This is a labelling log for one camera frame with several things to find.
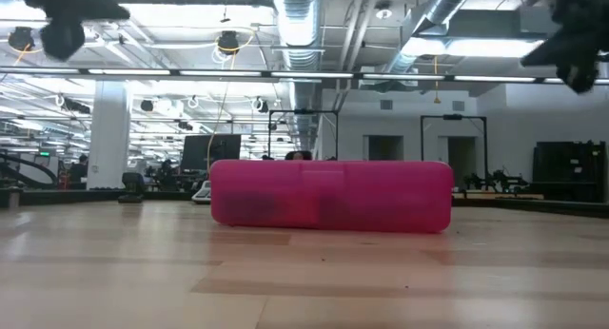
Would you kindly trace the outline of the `silver ceiling duct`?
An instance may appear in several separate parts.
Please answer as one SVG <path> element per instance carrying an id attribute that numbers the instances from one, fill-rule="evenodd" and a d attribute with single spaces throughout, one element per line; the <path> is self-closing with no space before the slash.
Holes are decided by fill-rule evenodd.
<path id="1" fill-rule="evenodd" d="M 321 53 L 313 50 L 320 44 L 322 0 L 273 0 L 277 11 L 277 30 L 284 50 L 287 71 L 318 71 Z M 319 101 L 319 88 L 310 82 L 290 82 L 288 94 L 294 110 L 312 109 Z M 310 115 L 294 115 L 294 131 L 300 150 L 312 150 L 315 139 L 311 125 L 317 119 Z"/>
<path id="2" fill-rule="evenodd" d="M 414 65 L 419 56 L 413 44 L 417 35 L 433 28 L 447 29 L 449 21 L 467 0 L 427 0 L 424 4 L 408 11 L 403 19 L 401 43 L 394 56 L 383 69 L 384 73 L 404 74 Z"/>

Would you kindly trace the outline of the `black cabinet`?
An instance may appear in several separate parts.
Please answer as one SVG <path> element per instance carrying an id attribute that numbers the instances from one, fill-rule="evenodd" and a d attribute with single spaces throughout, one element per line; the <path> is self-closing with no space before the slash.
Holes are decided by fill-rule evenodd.
<path id="1" fill-rule="evenodd" d="M 604 203 L 607 188 L 607 144 L 537 142 L 531 190 L 545 200 Z"/>

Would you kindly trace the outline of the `pink plastic pencil case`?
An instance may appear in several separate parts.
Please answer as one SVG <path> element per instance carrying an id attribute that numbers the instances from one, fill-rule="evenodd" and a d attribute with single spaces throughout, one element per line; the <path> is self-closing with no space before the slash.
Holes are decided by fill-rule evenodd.
<path id="1" fill-rule="evenodd" d="M 438 233 L 451 222 L 442 162 L 222 160 L 211 216 L 230 226 Z"/>

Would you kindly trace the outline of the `grey desk calculator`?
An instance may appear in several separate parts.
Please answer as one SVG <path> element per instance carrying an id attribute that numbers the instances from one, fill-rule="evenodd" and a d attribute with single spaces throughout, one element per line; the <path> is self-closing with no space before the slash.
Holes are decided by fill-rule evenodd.
<path id="1" fill-rule="evenodd" d="M 211 185 L 210 181 L 204 181 L 199 190 L 191 197 L 191 200 L 196 204 L 210 204 L 211 202 Z"/>

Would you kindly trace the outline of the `black computer monitor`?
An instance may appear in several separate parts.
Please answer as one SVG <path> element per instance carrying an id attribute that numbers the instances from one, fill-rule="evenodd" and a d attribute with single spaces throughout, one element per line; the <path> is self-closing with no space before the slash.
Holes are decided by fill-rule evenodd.
<path id="1" fill-rule="evenodd" d="M 181 169 L 208 171 L 216 161 L 238 160 L 241 142 L 242 137 L 237 134 L 186 136 Z"/>

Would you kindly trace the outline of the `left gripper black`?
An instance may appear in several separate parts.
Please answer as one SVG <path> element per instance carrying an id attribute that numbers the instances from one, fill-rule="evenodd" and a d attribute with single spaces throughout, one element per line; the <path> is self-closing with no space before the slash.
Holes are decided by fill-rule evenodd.
<path id="1" fill-rule="evenodd" d="M 49 23 L 41 29 L 47 55 L 67 61 L 85 42 L 85 20 L 128 20 L 129 11 L 115 0 L 24 0 L 42 10 Z"/>

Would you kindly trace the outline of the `black background rig frame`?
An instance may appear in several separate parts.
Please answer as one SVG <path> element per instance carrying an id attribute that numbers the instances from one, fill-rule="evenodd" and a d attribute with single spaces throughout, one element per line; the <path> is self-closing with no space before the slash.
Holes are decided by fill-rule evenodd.
<path id="1" fill-rule="evenodd" d="M 335 153 L 328 157 L 328 160 L 337 160 L 339 158 L 339 119 L 340 112 L 337 110 L 317 110 L 317 109 L 293 109 L 293 110 L 270 110 L 267 120 L 267 153 L 271 153 L 271 133 L 276 130 L 277 125 L 289 125 L 294 123 L 297 127 L 296 137 L 299 139 L 298 147 L 304 148 L 303 138 L 308 138 L 309 135 L 301 132 L 299 129 L 298 120 L 301 117 L 317 117 L 318 127 L 327 122 L 330 126 L 332 137 L 334 139 Z"/>
<path id="2" fill-rule="evenodd" d="M 457 113 L 453 113 L 453 114 L 444 114 L 444 115 L 421 115 L 420 116 L 420 120 L 419 120 L 419 126 L 420 126 L 420 157 L 421 160 L 424 161 L 425 160 L 425 155 L 424 155 L 424 145 L 425 145 L 425 138 L 424 138 L 424 121 L 426 119 L 442 119 L 443 121 L 462 121 L 464 119 L 466 120 L 480 120 L 482 122 L 482 137 L 483 137 L 483 172 L 484 172 L 484 178 L 488 179 L 488 177 L 490 176 L 489 173 L 489 165 L 488 165 L 488 134 L 487 134 L 487 117 L 486 116 L 467 116 L 467 115 L 460 115 Z"/>

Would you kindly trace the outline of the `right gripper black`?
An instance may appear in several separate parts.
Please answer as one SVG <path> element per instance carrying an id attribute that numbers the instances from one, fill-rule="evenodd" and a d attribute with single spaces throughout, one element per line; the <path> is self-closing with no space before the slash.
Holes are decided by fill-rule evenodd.
<path id="1" fill-rule="evenodd" d="M 605 0 L 556 0 L 552 19 L 561 25 L 521 58 L 523 67 L 557 66 L 557 76 L 577 94 L 590 91 L 599 77 L 598 55 L 609 29 Z"/>

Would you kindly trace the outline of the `white column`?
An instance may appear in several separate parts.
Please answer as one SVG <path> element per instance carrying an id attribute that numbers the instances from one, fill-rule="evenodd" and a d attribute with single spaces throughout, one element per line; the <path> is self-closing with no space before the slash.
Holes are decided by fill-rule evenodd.
<path id="1" fill-rule="evenodd" d="M 95 84 L 87 188 L 122 187 L 128 165 L 132 94 L 126 82 Z"/>

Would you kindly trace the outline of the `overhead light bar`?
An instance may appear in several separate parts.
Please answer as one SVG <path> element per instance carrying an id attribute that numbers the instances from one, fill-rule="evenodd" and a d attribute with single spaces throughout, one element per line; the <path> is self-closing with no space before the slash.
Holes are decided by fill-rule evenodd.
<path id="1" fill-rule="evenodd" d="M 209 80 L 209 79 L 287 79 L 300 80 L 356 80 L 356 81 L 425 81 L 447 83 L 498 84 L 561 84 L 560 78 L 530 76 L 451 75 L 451 74 L 389 74 L 322 71 L 272 71 L 238 69 L 158 69 L 158 68 L 45 68 L 0 66 L 0 74 L 66 76 L 67 78 L 116 77 L 126 80 Z"/>

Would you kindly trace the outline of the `black bracket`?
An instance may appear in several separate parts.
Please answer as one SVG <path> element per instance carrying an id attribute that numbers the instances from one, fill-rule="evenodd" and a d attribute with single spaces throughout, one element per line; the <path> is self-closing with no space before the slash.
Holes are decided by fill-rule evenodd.
<path id="1" fill-rule="evenodd" d="M 144 177 L 137 172 L 126 172 L 122 176 L 125 193 L 118 198 L 118 203 L 141 203 L 144 199 Z"/>

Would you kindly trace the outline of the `background wooden table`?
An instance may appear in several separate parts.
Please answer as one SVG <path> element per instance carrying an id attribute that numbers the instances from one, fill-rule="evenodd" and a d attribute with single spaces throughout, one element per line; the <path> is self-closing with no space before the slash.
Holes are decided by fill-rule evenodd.
<path id="1" fill-rule="evenodd" d="M 495 193 L 495 192 L 453 192 L 453 199 L 460 200 L 538 200 L 543 201 L 541 194 L 522 194 L 522 193 Z"/>

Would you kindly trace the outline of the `small grey block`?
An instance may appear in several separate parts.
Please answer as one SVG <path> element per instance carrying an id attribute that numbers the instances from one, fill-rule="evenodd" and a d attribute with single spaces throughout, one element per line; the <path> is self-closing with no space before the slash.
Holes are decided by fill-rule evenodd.
<path id="1" fill-rule="evenodd" d="M 23 190 L 18 187 L 0 188 L 0 209 L 14 209 L 20 204 Z"/>

